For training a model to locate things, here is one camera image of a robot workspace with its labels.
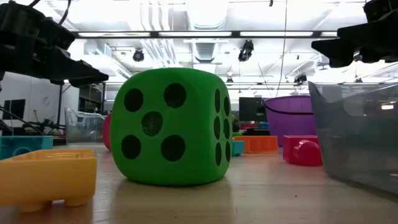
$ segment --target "desk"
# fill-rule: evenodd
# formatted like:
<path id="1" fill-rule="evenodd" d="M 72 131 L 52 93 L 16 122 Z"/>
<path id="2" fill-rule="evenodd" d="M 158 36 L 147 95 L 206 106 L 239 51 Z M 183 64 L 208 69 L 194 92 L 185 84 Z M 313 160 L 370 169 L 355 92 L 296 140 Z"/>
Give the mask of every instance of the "desk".
<path id="1" fill-rule="evenodd" d="M 224 179 L 174 188 L 127 181 L 104 146 L 74 147 L 97 151 L 93 201 L 75 208 L 59 202 L 48 210 L 25 214 L 14 207 L 0 208 L 0 223 L 398 223 L 396 197 L 330 179 L 321 167 L 286 164 L 277 154 L 234 157 Z"/>

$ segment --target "orange plastic toy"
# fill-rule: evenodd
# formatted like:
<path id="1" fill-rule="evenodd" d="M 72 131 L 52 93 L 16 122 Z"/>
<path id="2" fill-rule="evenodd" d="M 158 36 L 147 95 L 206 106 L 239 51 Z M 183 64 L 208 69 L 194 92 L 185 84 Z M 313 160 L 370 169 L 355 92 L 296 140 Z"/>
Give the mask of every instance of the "orange plastic toy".
<path id="1" fill-rule="evenodd" d="M 277 136 L 235 136 L 235 141 L 244 141 L 244 153 L 276 152 Z"/>
<path id="2" fill-rule="evenodd" d="M 34 212 L 53 200 L 83 205 L 95 193 L 97 160 L 91 149 L 38 150 L 0 161 L 0 205 Z"/>

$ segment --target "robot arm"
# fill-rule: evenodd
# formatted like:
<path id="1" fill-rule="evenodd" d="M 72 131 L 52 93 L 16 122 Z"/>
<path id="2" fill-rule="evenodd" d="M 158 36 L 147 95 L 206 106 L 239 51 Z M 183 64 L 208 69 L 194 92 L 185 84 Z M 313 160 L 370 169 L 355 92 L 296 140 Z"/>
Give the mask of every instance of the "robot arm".
<path id="1" fill-rule="evenodd" d="M 67 52 L 75 36 L 32 6 L 9 1 L 0 5 L 0 80 L 4 71 L 73 86 L 101 83 L 106 74 Z"/>
<path id="2" fill-rule="evenodd" d="M 398 0 L 371 0 L 364 6 L 367 23 L 340 28 L 339 39 L 314 41 L 312 48 L 328 57 L 332 68 L 348 66 L 353 60 L 397 62 L 397 11 Z"/>

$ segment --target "spotlight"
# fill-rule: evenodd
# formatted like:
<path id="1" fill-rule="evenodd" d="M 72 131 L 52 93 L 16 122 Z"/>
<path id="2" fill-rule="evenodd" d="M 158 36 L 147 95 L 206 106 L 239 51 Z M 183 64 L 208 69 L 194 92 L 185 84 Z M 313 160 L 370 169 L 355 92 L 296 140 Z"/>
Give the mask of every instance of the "spotlight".
<path id="1" fill-rule="evenodd" d="M 254 45 L 251 40 L 245 40 L 239 53 L 238 60 L 240 62 L 246 62 L 251 57 L 251 52 L 254 50 Z"/>
<path id="2" fill-rule="evenodd" d="M 300 74 L 294 77 L 294 83 L 296 83 L 294 86 L 300 86 L 303 85 L 304 82 L 307 81 L 307 75 L 306 74 Z"/>
<path id="3" fill-rule="evenodd" d="M 142 49 L 136 49 L 136 52 L 132 56 L 132 59 L 135 62 L 141 62 L 144 60 L 144 53 L 142 53 Z"/>

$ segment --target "cable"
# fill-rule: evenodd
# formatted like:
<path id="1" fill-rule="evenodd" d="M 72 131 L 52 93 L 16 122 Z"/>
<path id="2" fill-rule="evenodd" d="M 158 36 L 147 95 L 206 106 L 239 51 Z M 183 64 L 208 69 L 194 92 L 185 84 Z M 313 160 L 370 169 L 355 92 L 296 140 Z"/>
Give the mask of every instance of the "cable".
<path id="1" fill-rule="evenodd" d="M 278 92 L 279 92 L 279 87 L 280 83 L 282 81 L 282 75 L 284 71 L 284 59 L 285 59 L 285 47 L 286 47 L 286 30 L 287 30 L 287 0 L 286 0 L 286 7 L 285 7 L 285 36 L 284 36 L 284 48 L 282 51 L 282 65 L 280 66 L 280 78 L 279 78 L 279 83 L 278 83 L 278 89 L 276 90 L 276 96 L 278 97 Z"/>
<path id="2" fill-rule="evenodd" d="M 30 7 L 34 7 L 40 0 L 34 0 L 32 3 L 29 4 Z"/>
<path id="3" fill-rule="evenodd" d="M 241 81 L 241 62 L 238 62 L 239 63 L 239 82 Z M 242 91 L 241 91 L 241 84 L 239 83 L 239 91 L 238 91 L 238 93 L 241 93 Z"/>
<path id="4" fill-rule="evenodd" d="M 68 13 L 69 13 L 69 7 L 70 7 L 71 3 L 72 3 L 72 0 L 68 0 L 67 10 L 65 10 L 65 13 L 63 13 L 63 16 L 62 16 L 62 18 L 61 18 L 61 20 L 60 20 L 60 22 L 58 24 L 62 25 L 63 22 L 65 22 L 65 19 L 67 19 L 67 16 L 68 16 Z"/>
<path id="5" fill-rule="evenodd" d="M 2 119 L 0 119 L 0 124 L 2 124 L 4 127 L 6 127 L 8 130 L 12 131 L 12 129 L 6 124 Z"/>
<path id="6" fill-rule="evenodd" d="M 44 135 L 44 134 L 43 134 L 39 129 L 37 129 L 35 126 L 33 126 L 33 125 L 31 125 L 30 123 L 24 121 L 22 118 L 16 116 L 15 114 L 11 113 L 10 111 L 5 110 L 2 106 L 0 106 L 0 111 L 3 111 L 3 112 L 5 112 L 5 113 L 9 114 L 10 116 L 13 116 L 13 117 L 17 118 L 19 121 L 21 121 L 21 122 L 23 122 L 24 124 L 26 124 L 26 125 L 30 126 L 31 128 L 33 128 L 33 129 L 34 129 L 35 131 L 37 131 L 39 134 Z"/>
<path id="7" fill-rule="evenodd" d="M 261 72 L 262 79 L 264 80 L 264 83 L 266 84 L 266 87 L 267 87 L 269 96 L 272 98 L 271 92 L 269 91 L 269 88 L 268 88 L 268 84 L 267 84 L 266 78 L 264 77 L 264 74 L 262 73 L 262 69 L 261 69 L 261 67 L 260 67 L 260 62 L 259 62 L 258 59 L 257 59 L 257 54 L 256 54 L 256 60 L 257 60 L 257 65 L 259 66 L 259 70 L 260 70 L 260 72 Z"/>

